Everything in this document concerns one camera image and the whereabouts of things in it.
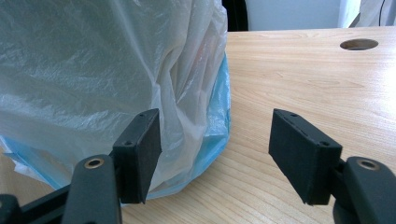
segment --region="white wall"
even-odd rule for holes
[[[246,0],[249,30],[348,27],[361,0]]]

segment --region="wood grain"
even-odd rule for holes
[[[349,51],[348,39],[374,49]],[[180,193],[122,208],[124,223],[333,223],[332,204],[302,203],[268,155],[274,108],[293,111],[344,146],[396,171],[394,27],[230,33],[232,130],[224,152]],[[1,156],[0,192],[24,203],[50,189]]]

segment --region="metal screw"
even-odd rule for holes
[[[376,162],[368,161],[368,160],[358,160],[358,165],[372,171],[378,171],[379,165]]]
[[[91,160],[86,161],[84,166],[87,169],[96,169],[99,166],[103,165],[103,163],[105,163],[105,161],[103,159],[93,158]]]

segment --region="plastic bag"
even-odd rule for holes
[[[79,161],[108,154],[136,114],[160,108],[148,197],[181,190],[228,141],[226,26],[211,0],[0,3],[8,156],[58,189]]]

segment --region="wooden table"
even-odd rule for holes
[[[379,45],[339,47],[354,38]],[[315,124],[344,146],[343,159],[372,158],[396,173],[395,27],[231,33],[226,51],[227,148],[180,193],[124,207],[124,223],[333,223],[332,206],[303,204],[268,154],[274,108]],[[1,193],[25,204],[51,191],[0,159]]]

